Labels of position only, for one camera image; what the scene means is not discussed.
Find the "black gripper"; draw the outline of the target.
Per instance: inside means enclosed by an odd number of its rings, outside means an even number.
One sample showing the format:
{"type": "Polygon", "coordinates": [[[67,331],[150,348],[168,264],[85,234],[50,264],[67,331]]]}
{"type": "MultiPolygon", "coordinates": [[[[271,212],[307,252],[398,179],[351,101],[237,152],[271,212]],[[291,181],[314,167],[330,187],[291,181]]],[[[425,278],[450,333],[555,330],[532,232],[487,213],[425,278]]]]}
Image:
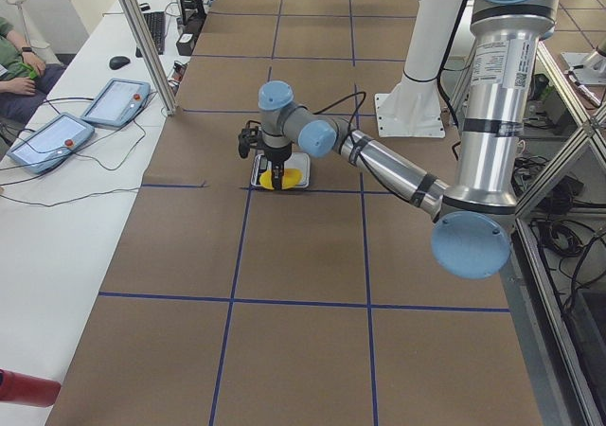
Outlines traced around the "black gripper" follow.
{"type": "Polygon", "coordinates": [[[292,156],[292,144],[282,147],[265,145],[264,156],[271,162],[271,186],[274,190],[288,189],[290,187],[290,170],[284,163],[292,156]]]}

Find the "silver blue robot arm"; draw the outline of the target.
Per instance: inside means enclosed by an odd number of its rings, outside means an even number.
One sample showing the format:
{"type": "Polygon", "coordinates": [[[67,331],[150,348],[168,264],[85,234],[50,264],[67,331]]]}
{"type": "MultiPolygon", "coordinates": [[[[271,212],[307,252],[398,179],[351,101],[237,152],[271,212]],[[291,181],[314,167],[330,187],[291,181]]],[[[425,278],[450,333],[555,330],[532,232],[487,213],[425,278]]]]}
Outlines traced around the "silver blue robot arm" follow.
{"type": "Polygon", "coordinates": [[[431,216],[432,251],[445,270],[470,279],[497,273],[510,255],[517,204],[510,179],[535,54],[539,41],[554,28],[558,1],[474,0],[471,31],[476,44],[452,185],[345,120],[312,114],[294,100],[288,83],[272,80],[258,92],[257,138],[272,164],[271,187],[281,188],[293,146],[314,157],[335,151],[431,216]]]}

